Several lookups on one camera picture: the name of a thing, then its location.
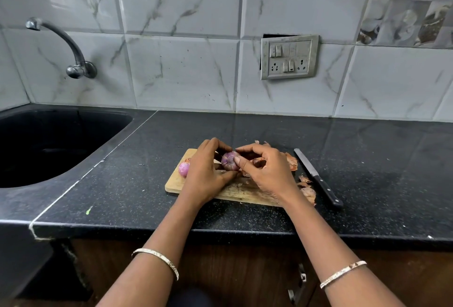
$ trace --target knife handle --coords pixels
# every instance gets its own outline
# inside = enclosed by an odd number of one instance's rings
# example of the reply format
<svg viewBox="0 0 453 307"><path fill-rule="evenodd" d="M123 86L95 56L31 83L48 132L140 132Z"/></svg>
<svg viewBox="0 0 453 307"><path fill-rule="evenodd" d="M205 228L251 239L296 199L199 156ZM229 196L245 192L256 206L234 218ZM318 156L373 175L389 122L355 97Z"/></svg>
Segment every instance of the knife handle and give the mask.
<svg viewBox="0 0 453 307"><path fill-rule="evenodd" d="M312 179L323 190L323 192L326 194L326 196L328 197L328 199L330 200L330 202L333 204L334 207L337 207L337 208L343 207L343 202L337 196L335 196L332 189L325 182L325 180L320 178L319 175L312 176Z"/></svg>

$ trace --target black granite countertop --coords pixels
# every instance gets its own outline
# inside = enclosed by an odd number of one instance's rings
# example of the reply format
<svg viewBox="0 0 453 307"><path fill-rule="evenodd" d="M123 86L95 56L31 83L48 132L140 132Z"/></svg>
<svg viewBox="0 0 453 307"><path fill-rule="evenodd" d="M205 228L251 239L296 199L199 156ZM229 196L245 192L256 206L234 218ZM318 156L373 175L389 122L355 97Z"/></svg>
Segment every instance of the black granite countertop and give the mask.
<svg viewBox="0 0 453 307"><path fill-rule="evenodd" d="M164 185L179 159L216 136L233 147L300 148L345 204L335 211L318 193L316 209L355 248L453 249L453 124L124 111L135 113L133 123L71 174L47 181L51 192L41 183L0 189L0 222L33 221L45 239L142 240L176 199ZM298 242L283 209L222 200L202 208L189 240Z"/></svg>

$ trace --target sink basin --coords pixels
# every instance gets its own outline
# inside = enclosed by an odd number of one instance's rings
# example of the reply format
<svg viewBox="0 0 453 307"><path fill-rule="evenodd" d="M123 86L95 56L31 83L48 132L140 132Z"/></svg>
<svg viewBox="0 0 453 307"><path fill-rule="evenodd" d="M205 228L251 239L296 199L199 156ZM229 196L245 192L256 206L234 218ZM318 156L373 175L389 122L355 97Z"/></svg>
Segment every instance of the sink basin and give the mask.
<svg viewBox="0 0 453 307"><path fill-rule="evenodd" d="M65 173L132 120L121 112L61 108L0 114L0 188Z"/></svg>

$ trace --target bangle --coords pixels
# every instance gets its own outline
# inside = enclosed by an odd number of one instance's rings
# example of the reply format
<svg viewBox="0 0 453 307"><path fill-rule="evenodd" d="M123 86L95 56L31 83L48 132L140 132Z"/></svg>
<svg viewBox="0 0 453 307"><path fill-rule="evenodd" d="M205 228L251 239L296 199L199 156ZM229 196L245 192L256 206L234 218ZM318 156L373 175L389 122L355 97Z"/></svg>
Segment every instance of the bangle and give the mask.
<svg viewBox="0 0 453 307"><path fill-rule="evenodd" d="M322 282L319 286L321 287L321 289L323 289L328 284L339 279L344 274L350 272L351 270L354 270L355 268L358 268L361 265L366 265L366 262L364 260L360 260L358 262L355 262L355 263L345 267L344 269L341 269L340 271L334 273L332 276L330 276L328 279L326 279L324 282Z"/></svg>
<svg viewBox="0 0 453 307"><path fill-rule="evenodd" d="M154 251L154 250L150 250L150 249L137 249L132 253L132 258L134 258L137 253L148 253L148 254L152 254L153 256L160 258L165 263L167 263L167 265L173 270L174 274L176 275L176 280L177 281L179 280L178 270L176 269L174 264L172 262L170 262L170 260L167 257L165 257L163 254L158 253L157 251Z"/></svg>

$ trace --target onion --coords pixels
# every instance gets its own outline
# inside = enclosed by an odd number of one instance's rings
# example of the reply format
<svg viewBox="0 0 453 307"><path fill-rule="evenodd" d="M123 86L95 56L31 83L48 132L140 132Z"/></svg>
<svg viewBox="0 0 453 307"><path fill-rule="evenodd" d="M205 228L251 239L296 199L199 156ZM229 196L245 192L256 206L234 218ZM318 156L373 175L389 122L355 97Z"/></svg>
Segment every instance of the onion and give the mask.
<svg viewBox="0 0 453 307"><path fill-rule="evenodd" d="M234 157L239 156L236 151L225 153L222 157L222 166L227 171L239 171L237 164L234 162Z"/></svg>
<svg viewBox="0 0 453 307"><path fill-rule="evenodd" d="M190 158L184 160L181 164L178 166L178 172L181 176L184 178L187 177L187 174L189 173L189 166L190 166Z"/></svg>

